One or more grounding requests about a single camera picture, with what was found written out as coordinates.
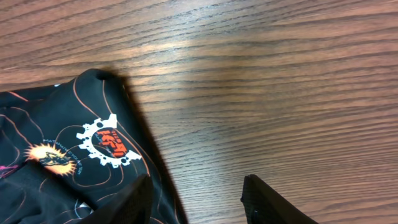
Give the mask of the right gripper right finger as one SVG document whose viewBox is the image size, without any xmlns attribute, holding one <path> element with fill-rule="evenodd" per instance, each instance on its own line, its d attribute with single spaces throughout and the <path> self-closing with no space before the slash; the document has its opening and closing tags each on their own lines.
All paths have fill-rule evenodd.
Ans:
<svg viewBox="0 0 398 224">
<path fill-rule="evenodd" d="M 244 178 L 241 202 L 248 224 L 317 224 L 254 174 Z"/>
</svg>

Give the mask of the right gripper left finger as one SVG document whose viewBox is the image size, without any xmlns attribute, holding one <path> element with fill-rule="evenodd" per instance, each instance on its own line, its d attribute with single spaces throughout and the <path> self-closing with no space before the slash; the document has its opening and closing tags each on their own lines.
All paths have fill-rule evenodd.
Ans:
<svg viewBox="0 0 398 224">
<path fill-rule="evenodd" d="M 151 215 L 153 191 L 151 178 L 141 175 L 78 224 L 147 224 Z"/>
</svg>

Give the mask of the black orange patterned jersey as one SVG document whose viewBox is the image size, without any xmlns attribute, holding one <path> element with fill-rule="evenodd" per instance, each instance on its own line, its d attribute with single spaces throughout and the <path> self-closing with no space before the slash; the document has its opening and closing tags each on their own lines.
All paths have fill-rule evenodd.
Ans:
<svg viewBox="0 0 398 224">
<path fill-rule="evenodd" d="M 149 223 L 186 223 L 167 170 L 111 72 L 1 93 L 1 222 L 78 223 L 141 175 Z"/>
</svg>

